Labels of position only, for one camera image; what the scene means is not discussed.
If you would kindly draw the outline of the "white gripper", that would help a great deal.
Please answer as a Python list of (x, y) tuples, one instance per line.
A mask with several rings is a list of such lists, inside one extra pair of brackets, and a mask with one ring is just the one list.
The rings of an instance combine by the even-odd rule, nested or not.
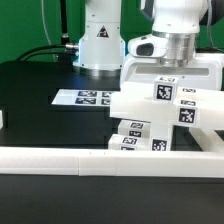
[(195, 39), (195, 34), (153, 32), (130, 40), (120, 83), (153, 83), (163, 75), (177, 77), (180, 86), (220, 90), (224, 53), (197, 53)]

